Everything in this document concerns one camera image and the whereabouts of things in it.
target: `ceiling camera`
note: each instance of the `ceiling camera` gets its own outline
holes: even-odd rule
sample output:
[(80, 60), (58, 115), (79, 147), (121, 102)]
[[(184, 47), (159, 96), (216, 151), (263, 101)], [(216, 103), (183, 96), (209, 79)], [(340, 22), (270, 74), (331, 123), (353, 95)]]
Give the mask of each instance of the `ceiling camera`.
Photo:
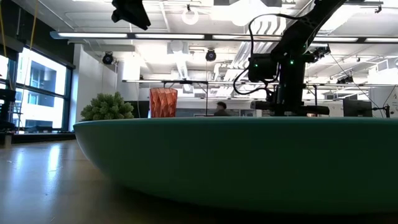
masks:
[(105, 65), (112, 65), (114, 61), (114, 57), (112, 56), (113, 52), (105, 52), (105, 56), (102, 58), (102, 62)]
[(206, 54), (206, 61), (212, 62), (212, 61), (216, 60), (216, 58), (217, 58), (217, 54), (214, 51), (214, 49), (208, 49), (207, 54)]

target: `teal bowl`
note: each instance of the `teal bowl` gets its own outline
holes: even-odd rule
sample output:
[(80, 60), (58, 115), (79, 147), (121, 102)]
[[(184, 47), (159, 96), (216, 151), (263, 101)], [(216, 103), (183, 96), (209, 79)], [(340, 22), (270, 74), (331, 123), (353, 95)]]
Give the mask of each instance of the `teal bowl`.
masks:
[(398, 211), (398, 120), (162, 118), (74, 127), (96, 167), (146, 194), (262, 212)]

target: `wooden floor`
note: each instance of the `wooden floor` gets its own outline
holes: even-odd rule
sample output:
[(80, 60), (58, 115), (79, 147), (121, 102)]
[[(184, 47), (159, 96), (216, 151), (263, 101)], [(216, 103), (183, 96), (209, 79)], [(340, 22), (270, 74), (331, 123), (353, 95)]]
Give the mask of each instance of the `wooden floor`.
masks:
[(124, 189), (76, 141), (0, 149), (0, 223), (398, 223), (394, 215), (263, 214), (197, 207)]

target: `orange faceted vase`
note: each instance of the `orange faceted vase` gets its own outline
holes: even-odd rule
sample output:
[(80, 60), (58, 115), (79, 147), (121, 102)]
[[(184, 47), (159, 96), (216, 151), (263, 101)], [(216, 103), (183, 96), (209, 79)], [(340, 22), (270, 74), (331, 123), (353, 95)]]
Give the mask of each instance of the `orange faceted vase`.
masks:
[(173, 118), (177, 107), (177, 90), (172, 88), (150, 89), (151, 118)]

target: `cable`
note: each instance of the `cable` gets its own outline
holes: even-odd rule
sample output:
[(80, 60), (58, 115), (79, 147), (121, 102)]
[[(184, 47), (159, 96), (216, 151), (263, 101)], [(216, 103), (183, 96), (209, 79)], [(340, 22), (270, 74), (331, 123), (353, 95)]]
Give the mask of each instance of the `cable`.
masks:
[[(341, 70), (349, 77), (349, 74), (343, 69), (343, 67), (338, 63), (338, 61), (334, 58), (334, 56), (333, 56), (332, 54), (330, 54), (330, 56), (333, 58), (333, 60), (336, 62), (336, 64), (341, 68)], [(354, 83), (354, 85), (355, 85), (359, 90), (361, 90), (361, 92), (370, 100), (370, 102), (372, 102), (374, 105), (376, 105), (377, 108), (379, 108), (379, 106), (378, 106), (375, 102), (373, 102), (373, 100), (369, 97), (369, 94), (367, 95), (367, 94), (359, 87), (359, 85), (357, 85), (355, 82), (353, 82), (353, 83)], [(381, 117), (384, 118), (384, 115), (383, 115), (383, 113), (382, 113), (381, 110), (380, 110), (380, 114), (381, 114)]]
[(394, 87), (392, 88), (390, 94), (387, 96), (385, 102), (383, 103), (383, 108), (386, 107), (386, 103), (387, 103), (388, 99), (390, 98), (390, 96), (392, 95), (392, 93), (394, 92), (394, 90), (396, 89), (396, 87), (397, 87), (397, 85), (394, 85)]
[(1, 24), (1, 38), (4, 56), (7, 57), (6, 36), (4, 35), (4, 23), (2, 22), (2, 9), (0, 4), (0, 24)]
[[(35, 28), (36, 28), (36, 20), (37, 20), (37, 11), (39, 9), (39, 0), (36, 0), (35, 4), (35, 14), (33, 16), (33, 27), (32, 27), (32, 35), (30, 36), (30, 46), (29, 46), (29, 53), (28, 53), (28, 58), (27, 58), (27, 66), (29, 66), (29, 61), (30, 61), (30, 53), (32, 51), (33, 47), (33, 41), (34, 41), (34, 36), (35, 36)], [(27, 66), (26, 66), (26, 71), (25, 71), (25, 78), (24, 78), (24, 87), (22, 88), (22, 96), (21, 96), (21, 107), (18, 113), (18, 133), (21, 127), (21, 112), (22, 112), (22, 104), (24, 103), (24, 93), (25, 93), (25, 87), (26, 87), (26, 77), (27, 77)]]
[[(256, 16), (255, 18), (253, 18), (253, 19), (249, 22), (249, 33), (250, 33), (250, 40), (251, 40), (250, 54), (251, 54), (251, 55), (253, 54), (253, 50), (254, 50), (254, 36), (253, 36), (253, 31), (251, 30), (251, 25), (252, 25), (252, 23), (253, 23), (257, 18), (262, 17), (262, 16), (277, 16), (277, 17), (283, 17), (283, 18), (286, 18), (286, 19), (294, 19), (294, 20), (299, 20), (299, 19), (302, 18), (302, 17), (294, 17), (294, 16), (290, 16), (290, 15), (286, 15), (286, 14), (281, 14), (281, 13), (261, 14), (261, 15), (259, 15), (259, 16)], [(240, 77), (245, 71), (247, 71), (247, 70), (248, 70), (248, 68), (245, 68), (245, 69), (243, 70), (243, 72), (240, 73), (240, 74), (234, 79), (233, 87), (234, 87), (235, 92), (236, 92), (237, 94), (240, 94), (240, 95), (249, 95), (249, 94), (254, 93), (254, 92), (257, 92), (257, 91), (259, 91), (259, 90), (265, 90), (265, 91), (267, 92), (267, 97), (268, 97), (268, 96), (270, 95), (270, 92), (271, 92), (271, 91), (267, 88), (267, 86), (268, 86), (268, 84), (273, 83), (273, 82), (275, 82), (275, 81), (278, 80), (278, 78), (279, 78), (279, 73), (280, 73), (279, 66), (278, 66), (278, 70), (277, 70), (276, 77), (275, 77), (273, 80), (271, 80), (271, 81), (261, 80), (261, 81), (265, 84), (265, 87), (264, 87), (264, 88), (256, 88), (255, 90), (252, 90), (252, 91), (249, 91), (249, 92), (246, 92), (246, 93), (241, 93), (241, 92), (236, 88), (236, 82), (237, 82), (237, 80), (239, 79), (239, 77)]]
[(139, 112), (139, 83), (136, 83), (136, 90), (137, 90), (137, 110), (138, 110), (138, 118), (141, 118), (141, 114)]
[(277, 17), (283, 17), (286, 19), (293, 19), (293, 20), (299, 20), (302, 17), (294, 17), (294, 16), (290, 16), (290, 15), (286, 15), (286, 14), (282, 14), (282, 13), (268, 13), (268, 14), (261, 14), (260, 16), (256, 16), (255, 18), (253, 18), (250, 22), (249, 22), (249, 33), (250, 33), (250, 41), (251, 41), (251, 49), (250, 49), (250, 54), (253, 54), (253, 50), (254, 50), (254, 37), (253, 37), (253, 31), (251, 30), (251, 24), (259, 17), (262, 16), (277, 16)]
[(267, 89), (267, 85), (268, 85), (267, 83), (264, 83), (264, 84), (266, 85), (265, 88), (256, 88), (255, 90), (251, 90), (251, 91), (246, 92), (246, 93), (241, 93), (241, 92), (236, 88), (236, 82), (237, 82), (237, 80), (238, 80), (239, 77), (242, 76), (243, 73), (244, 73), (245, 71), (247, 71), (248, 69), (249, 69), (249, 68), (245, 68), (245, 69), (243, 70), (243, 72), (241, 72), (241, 73), (234, 79), (233, 87), (234, 87), (235, 92), (236, 92), (237, 94), (239, 94), (239, 95), (249, 95), (249, 94), (252, 94), (252, 93), (257, 92), (257, 91), (259, 91), (259, 90), (265, 90), (265, 91), (267, 92), (267, 96), (268, 96), (269, 90)]

